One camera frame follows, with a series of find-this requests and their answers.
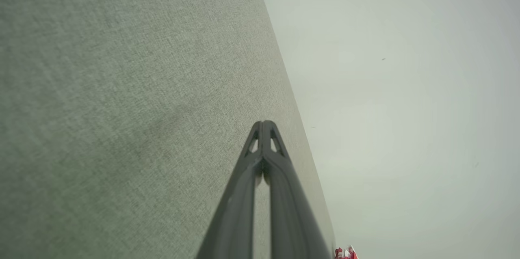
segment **white wall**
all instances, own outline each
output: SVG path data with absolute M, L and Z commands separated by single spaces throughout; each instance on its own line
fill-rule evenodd
M 519 258 L 520 0 L 265 2 L 336 243 Z

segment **fabric surface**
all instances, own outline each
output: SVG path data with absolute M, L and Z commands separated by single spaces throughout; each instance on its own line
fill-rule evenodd
M 0 0 L 0 257 L 190 258 L 277 123 L 332 226 L 263 0 Z M 268 187 L 255 257 L 269 257 Z

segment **red and white object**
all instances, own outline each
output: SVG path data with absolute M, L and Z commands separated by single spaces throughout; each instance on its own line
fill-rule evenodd
M 356 254 L 356 251 L 354 251 L 354 248 L 352 246 L 349 246 L 349 248 L 347 250 L 337 248 L 335 259 L 359 259 L 359 258 L 357 257 L 357 254 Z

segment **plain white surface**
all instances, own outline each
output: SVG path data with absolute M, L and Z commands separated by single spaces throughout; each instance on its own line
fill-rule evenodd
M 265 2 L 338 246 L 519 258 L 520 0 Z

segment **gray fabric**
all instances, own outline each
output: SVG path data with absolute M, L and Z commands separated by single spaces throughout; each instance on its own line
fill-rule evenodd
M 195 256 L 274 120 L 323 192 L 263 0 L 0 0 L 0 257 Z M 268 188 L 255 257 L 269 252 Z

